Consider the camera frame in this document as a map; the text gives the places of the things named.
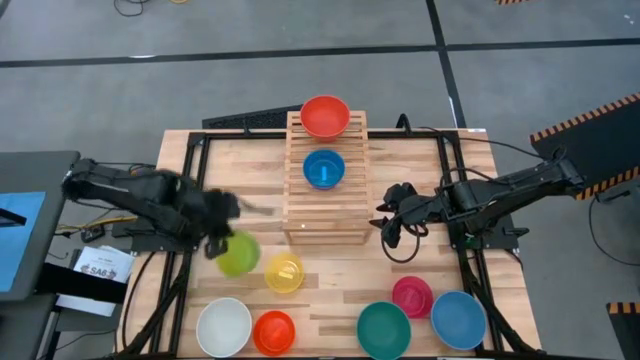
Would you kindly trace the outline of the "large dark green bowl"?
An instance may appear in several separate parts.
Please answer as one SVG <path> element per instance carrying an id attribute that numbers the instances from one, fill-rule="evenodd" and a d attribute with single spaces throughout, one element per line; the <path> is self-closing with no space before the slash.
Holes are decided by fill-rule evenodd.
<path id="1" fill-rule="evenodd" d="M 356 337 L 360 347 L 374 360 L 398 360 L 410 345 L 409 318 L 393 303 L 371 303 L 358 317 Z"/>

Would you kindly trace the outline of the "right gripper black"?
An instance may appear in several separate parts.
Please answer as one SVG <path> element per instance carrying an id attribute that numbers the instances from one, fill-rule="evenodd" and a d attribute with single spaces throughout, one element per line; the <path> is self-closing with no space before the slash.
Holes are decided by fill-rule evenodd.
<path id="1" fill-rule="evenodd" d="M 384 202 L 376 207 L 379 212 L 396 213 L 396 218 L 406 225 L 443 222 L 441 194 L 420 195 L 411 183 L 400 185 L 400 199 Z M 373 219 L 369 224 L 380 230 L 382 242 L 396 248 L 400 241 L 400 223 L 395 218 Z"/>

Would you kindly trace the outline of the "grey desk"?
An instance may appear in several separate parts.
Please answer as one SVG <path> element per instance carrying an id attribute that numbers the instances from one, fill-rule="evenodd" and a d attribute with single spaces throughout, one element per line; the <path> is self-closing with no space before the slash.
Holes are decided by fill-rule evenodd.
<path id="1" fill-rule="evenodd" d="M 34 292 L 64 206 L 62 180 L 78 159 L 76 151 L 0 152 L 0 194 L 46 193 L 13 285 L 0 292 L 0 301 L 23 300 Z"/>

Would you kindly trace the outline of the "large white bowl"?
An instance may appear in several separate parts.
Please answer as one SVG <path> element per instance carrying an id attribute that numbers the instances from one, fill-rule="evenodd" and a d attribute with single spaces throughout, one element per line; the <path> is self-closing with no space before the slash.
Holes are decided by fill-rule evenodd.
<path id="1" fill-rule="evenodd" d="M 196 338 L 200 348 L 214 358 L 228 358 L 247 344 L 252 333 L 252 316 L 236 298 L 219 298 L 200 313 Z"/>

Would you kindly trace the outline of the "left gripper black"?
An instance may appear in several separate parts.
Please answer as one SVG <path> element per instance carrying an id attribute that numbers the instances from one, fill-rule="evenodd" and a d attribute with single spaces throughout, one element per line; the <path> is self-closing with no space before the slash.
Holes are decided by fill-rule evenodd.
<path id="1" fill-rule="evenodd" d="M 230 219 L 240 216 L 237 197 L 220 189 L 196 191 L 189 198 L 189 218 L 209 238 L 205 244 L 207 259 L 215 259 L 228 249 Z"/>

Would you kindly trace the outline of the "small cyan bowl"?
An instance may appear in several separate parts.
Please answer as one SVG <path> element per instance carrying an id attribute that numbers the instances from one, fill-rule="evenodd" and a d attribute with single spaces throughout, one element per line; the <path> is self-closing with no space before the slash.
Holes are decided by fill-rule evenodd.
<path id="1" fill-rule="evenodd" d="M 303 162 L 303 175 L 316 189 L 334 188 L 344 177 L 346 165 L 342 156 L 330 149 L 320 149 L 307 155 Z"/>

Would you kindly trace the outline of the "small yellow bowl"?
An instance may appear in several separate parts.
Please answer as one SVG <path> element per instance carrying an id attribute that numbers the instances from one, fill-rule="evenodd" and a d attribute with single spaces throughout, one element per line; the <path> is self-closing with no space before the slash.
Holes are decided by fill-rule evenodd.
<path id="1" fill-rule="evenodd" d="M 265 267 L 265 282 L 276 293 L 296 291 L 304 280 L 304 268 L 300 258 L 289 252 L 272 256 Z"/>

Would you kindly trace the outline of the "plain white paper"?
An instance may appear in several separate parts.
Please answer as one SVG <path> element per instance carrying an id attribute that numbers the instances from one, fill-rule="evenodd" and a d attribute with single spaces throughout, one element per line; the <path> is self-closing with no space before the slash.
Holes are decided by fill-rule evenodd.
<path id="1" fill-rule="evenodd" d="M 114 303 L 97 301 L 89 298 L 60 295 L 56 301 L 59 307 L 86 312 L 94 315 L 110 317 L 116 305 Z"/>

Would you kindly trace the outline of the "small black hazard-striped panel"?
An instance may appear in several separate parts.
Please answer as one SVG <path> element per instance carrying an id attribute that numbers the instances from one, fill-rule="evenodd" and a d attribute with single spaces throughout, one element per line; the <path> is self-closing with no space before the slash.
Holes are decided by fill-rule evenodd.
<path id="1" fill-rule="evenodd" d="M 640 360 L 640 302 L 606 304 L 625 360 Z"/>

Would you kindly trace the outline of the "large blue bowl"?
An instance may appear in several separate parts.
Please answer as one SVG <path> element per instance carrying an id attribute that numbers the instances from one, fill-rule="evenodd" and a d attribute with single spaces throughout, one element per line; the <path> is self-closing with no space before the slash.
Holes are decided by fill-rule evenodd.
<path id="1" fill-rule="evenodd" d="M 439 339 L 456 350 L 472 350 L 482 343 L 487 319 L 482 305 L 461 291 L 441 294 L 431 309 L 431 324 Z"/>

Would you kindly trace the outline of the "small light green bowl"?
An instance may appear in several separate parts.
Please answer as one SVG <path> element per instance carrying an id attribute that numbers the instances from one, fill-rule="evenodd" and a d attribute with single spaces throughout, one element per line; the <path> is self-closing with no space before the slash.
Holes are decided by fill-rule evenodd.
<path id="1" fill-rule="evenodd" d="M 227 247 L 227 251 L 215 259 L 225 276 L 241 276 L 257 266 L 261 256 L 260 245 L 250 233 L 236 230 L 227 238 Z"/>

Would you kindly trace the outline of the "large red bowl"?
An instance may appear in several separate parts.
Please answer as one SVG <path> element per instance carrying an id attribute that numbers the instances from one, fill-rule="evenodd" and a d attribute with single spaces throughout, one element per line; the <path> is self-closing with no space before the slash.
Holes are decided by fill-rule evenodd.
<path id="1" fill-rule="evenodd" d="M 340 98 L 319 95 L 307 100 L 300 110 L 301 125 L 312 138 L 335 141 L 349 125 L 350 109 Z"/>

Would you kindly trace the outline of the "blue sheet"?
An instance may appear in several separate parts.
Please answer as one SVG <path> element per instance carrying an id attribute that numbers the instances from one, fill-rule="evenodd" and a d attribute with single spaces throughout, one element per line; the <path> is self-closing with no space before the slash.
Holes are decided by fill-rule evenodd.
<path id="1" fill-rule="evenodd" d="M 0 292 L 13 285 L 45 197 L 45 192 L 0 194 L 0 209 L 26 218 L 23 226 L 0 227 Z"/>

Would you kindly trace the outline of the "slatted wooden shelf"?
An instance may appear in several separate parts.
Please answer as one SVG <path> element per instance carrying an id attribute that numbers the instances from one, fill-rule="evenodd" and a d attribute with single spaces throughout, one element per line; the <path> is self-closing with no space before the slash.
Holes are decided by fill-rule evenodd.
<path id="1" fill-rule="evenodd" d="M 345 161 L 342 180 L 332 189 L 313 187 L 303 162 L 315 150 L 330 149 Z M 320 142 L 303 128 L 300 113 L 287 115 L 284 158 L 283 230 L 293 245 L 363 244 L 372 232 L 373 190 L 370 177 L 367 119 L 353 111 L 335 141 Z"/>

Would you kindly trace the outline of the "black aluminium table frame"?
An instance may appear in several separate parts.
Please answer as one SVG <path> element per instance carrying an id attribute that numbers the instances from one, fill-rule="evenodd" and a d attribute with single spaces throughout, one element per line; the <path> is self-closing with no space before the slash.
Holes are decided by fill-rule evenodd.
<path id="1" fill-rule="evenodd" d="M 386 258 L 380 245 L 380 233 L 373 229 L 363 245 L 295 245 L 289 250 L 282 228 L 284 203 L 285 130 L 262 129 L 251 135 L 240 130 L 166 130 L 157 166 L 182 171 L 191 135 L 212 135 L 205 172 L 206 187 L 222 187 L 246 198 L 252 204 L 276 207 L 273 216 L 243 213 L 237 227 L 252 233 L 261 244 L 261 259 L 250 274 L 225 279 L 214 260 L 199 251 L 192 257 L 176 357 L 209 359 L 196 339 L 200 312 L 211 301 L 237 297 L 256 319 L 270 310 L 289 314 L 295 324 L 296 337 L 284 358 L 363 357 L 365 352 L 356 339 L 356 321 L 364 307 L 372 302 L 391 300 L 394 283 L 403 276 L 423 278 L 436 297 L 452 290 L 463 290 L 459 261 L 450 247 L 446 226 L 429 225 L 429 235 L 421 240 L 414 260 L 401 265 Z M 441 175 L 437 135 L 429 129 L 377 129 L 369 133 L 369 178 L 374 197 L 372 208 L 382 202 L 388 187 L 403 181 L 412 182 L 419 193 L 433 193 Z M 267 288 L 264 266 L 267 258 L 291 251 L 301 258 L 305 279 L 301 289 L 277 294 Z M 540 340 L 519 263 L 503 250 L 484 252 L 493 297 L 511 326 L 529 345 L 539 348 Z M 117 346 L 125 347 L 137 335 L 158 304 L 166 253 L 157 253 L 148 263 L 134 291 L 126 324 L 124 311 L 117 332 Z M 442 343 L 427 319 L 411 320 L 412 340 L 405 356 L 471 356 Z"/>

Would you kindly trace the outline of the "large black hazard-striped panel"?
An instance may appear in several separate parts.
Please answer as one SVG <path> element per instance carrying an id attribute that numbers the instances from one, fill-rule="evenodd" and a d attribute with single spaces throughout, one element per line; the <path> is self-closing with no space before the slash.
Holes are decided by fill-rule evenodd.
<path id="1" fill-rule="evenodd" d="M 640 177 L 640 93 L 633 93 L 529 136 L 544 157 L 562 147 L 583 178 L 573 192 L 586 200 Z"/>

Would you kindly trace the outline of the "small magenta bowl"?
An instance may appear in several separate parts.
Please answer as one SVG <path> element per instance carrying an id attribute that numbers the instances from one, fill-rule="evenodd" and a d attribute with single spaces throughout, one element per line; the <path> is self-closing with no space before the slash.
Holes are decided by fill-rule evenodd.
<path id="1" fill-rule="evenodd" d="M 431 287 L 423 279 L 405 276 L 395 283 L 392 302 L 409 318 L 425 318 L 431 312 L 434 295 Z"/>

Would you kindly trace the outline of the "small orange bowl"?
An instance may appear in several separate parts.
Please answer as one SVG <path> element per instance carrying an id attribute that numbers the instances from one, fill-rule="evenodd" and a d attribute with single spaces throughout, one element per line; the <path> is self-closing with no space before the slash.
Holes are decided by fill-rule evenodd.
<path id="1" fill-rule="evenodd" d="M 295 335 L 292 318 L 277 310 L 264 313 L 253 327 L 254 344 L 261 354 L 267 356 L 280 356 L 288 352 Z"/>

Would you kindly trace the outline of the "white printed manual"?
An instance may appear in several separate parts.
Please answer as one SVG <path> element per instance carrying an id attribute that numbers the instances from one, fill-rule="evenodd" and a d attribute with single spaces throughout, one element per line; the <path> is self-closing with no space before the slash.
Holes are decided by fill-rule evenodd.
<path id="1" fill-rule="evenodd" d="M 91 276 L 126 283 L 135 257 L 110 246 L 84 247 L 73 270 Z"/>

